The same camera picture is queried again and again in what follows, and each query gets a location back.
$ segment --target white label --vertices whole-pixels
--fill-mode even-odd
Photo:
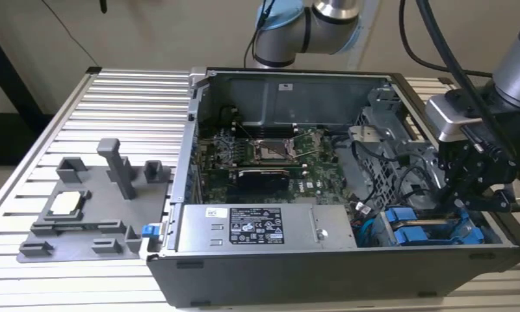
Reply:
[[[360,213],[363,215],[367,215],[372,211],[372,208],[369,208],[367,205],[364,205],[360,202],[356,204],[356,208],[355,209],[356,209],[356,211],[360,211]]]
[[[280,91],[292,91],[293,90],[293,84],[292,83],[280,83],[279,84],[279,90]]]
[[[227,208],[207,208],[207,218],[227,218]]]

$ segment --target sticker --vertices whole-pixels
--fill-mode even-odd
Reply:
[[[279,84],[279,90],[280,91],[292,91],[293,90],[293,84],[292,83],[280,83]]]
[[[227,208],[207,208],[207,218],[227,218]]]
[[[232,244],[284,243],[281,208],[231,208],[229,224]]]

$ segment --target beige wall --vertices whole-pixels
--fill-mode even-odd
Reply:
[[[359,69],[441,75],[416,65],[403,51],[399,0],[380,2]],[[102,67],[188,69],[241,65],[260,0],[109,0],[105,15],[97,0],[48,3]],[[423,58],[436,62],[413,0],[408,3],[412,46]],[[491,70],[520,28],[520,0],[433,0],[432,4],[461,64]],[[0,43],[36,101],[53,112],[92,62],[40,0],[0,0]],[[348,59],[347,54],[300,55],[296,68],[347,70]],[[2,94],[0,109],[10,110]]]
[[[98,64],[110,68],[189,69],[241,66],[260,1],[48,0]],[[0,44],[33,93],[53,111],[88,66],[40,0],[0,0]],[[347,55],[299,57],[299,68],[345,69]]]

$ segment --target gray plastic post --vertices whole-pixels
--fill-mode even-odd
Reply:
[[[120,156],[120,141],[116,138],[102,138],[97,144],[97,154],[102,156],[110,167],[110,176],[120,187],[120,192],[124,199],[130,200],[137,196],[134,188],[130,184],[130,172],[124,167]]]

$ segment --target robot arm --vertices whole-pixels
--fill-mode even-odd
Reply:
[[[347,51],[360,33],[357,13],[356,0],[315,0],[309,8],[301,0],[276,1],[255,39],[255,67],[285,68],[297,53]]]
[[[505,144],[481,122],[465,89],[429,99],[427,117],[437,129],[445,173],[445,185],[436,197],[439,212],[461,206],[520,211],[520,33],[492,80],[477,92],[512,152],[507,155]],[[489,194],[496,184],[507,187]]]

